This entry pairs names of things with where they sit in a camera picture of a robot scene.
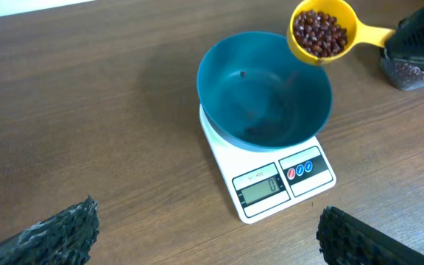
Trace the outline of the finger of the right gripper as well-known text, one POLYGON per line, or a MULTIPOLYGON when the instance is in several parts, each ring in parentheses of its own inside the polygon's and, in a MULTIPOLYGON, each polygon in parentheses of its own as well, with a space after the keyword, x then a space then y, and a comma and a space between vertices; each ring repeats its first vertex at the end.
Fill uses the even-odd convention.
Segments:
POLYGON ((404 18, 385 42, 384 57, 424 71, 424 7, 404 18))

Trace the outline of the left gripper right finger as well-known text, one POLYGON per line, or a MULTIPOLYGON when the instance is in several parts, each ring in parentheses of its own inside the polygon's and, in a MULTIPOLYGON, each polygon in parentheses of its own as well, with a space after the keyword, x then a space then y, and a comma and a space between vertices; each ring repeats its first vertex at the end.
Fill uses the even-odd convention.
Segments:
POLYGON ((330 265, 424 265, 424 255, 334 206, 319 218, 319 252, 330 265))

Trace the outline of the yellow plastic measuring scoop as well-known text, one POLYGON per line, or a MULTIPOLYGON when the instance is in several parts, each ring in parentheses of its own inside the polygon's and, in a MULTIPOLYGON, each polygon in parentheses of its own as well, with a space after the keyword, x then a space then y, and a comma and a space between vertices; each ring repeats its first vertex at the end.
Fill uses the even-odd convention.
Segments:
POLYGON ((286 32, 286 40, 292 54, 300 61, 314 66, 322 66, 332 63, 344 57, 354 46, 360 43, 368 43, 381 48, 395 34, 394 29, 387 29, 376 26, 368 26, 362 23, 353 8, 344 0, 303 0, 294 9, 289 27, 286 32), (335 15, 337 23, 347 29, 348 44, 344 51, 333 57, 319 58, 308 53, 296 41, 293 33, 293 23, 295 17, 302 11, 323 11, 330 15, 335 15))

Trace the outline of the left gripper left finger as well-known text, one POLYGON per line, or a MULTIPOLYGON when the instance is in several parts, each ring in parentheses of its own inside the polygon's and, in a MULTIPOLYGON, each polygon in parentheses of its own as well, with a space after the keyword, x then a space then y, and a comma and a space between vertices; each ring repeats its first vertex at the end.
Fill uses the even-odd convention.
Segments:
POLYGON ((91 197, 0 242, 0 264, 86 264, 99 235, 91 197))

